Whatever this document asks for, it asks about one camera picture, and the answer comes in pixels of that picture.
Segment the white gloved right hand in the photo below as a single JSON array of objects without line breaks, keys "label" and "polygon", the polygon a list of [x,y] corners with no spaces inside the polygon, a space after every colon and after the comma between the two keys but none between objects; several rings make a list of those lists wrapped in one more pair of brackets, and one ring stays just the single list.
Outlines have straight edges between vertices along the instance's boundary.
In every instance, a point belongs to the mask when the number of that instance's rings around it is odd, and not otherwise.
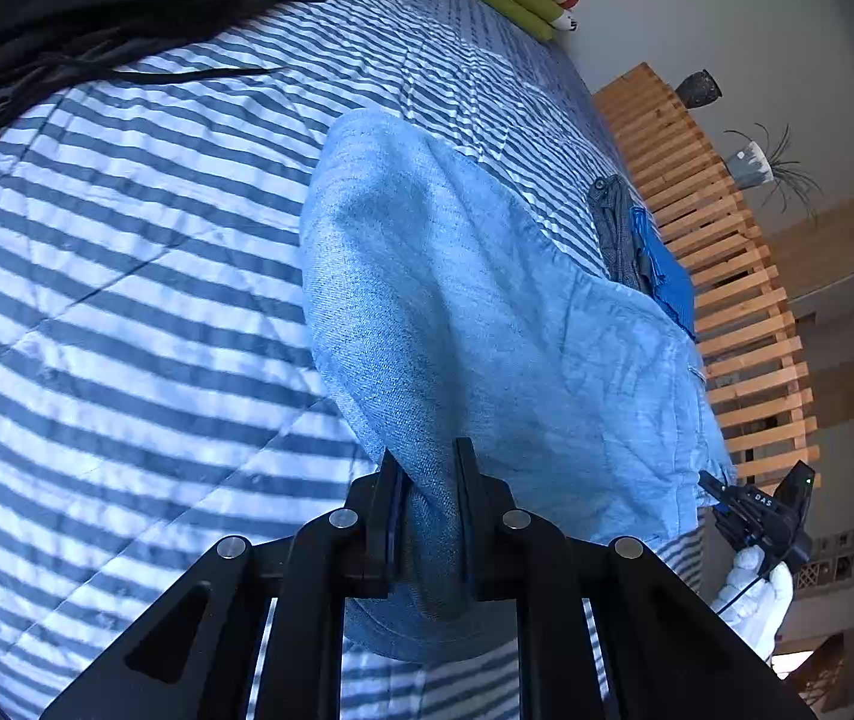
[{"label": "white gloved right hand", "polygon": [[762,575],[764,557],[759,546],[738,551],[710,608],[760,660],[769,661],[795,587],[785,562],[777,564],[769,575]]}]

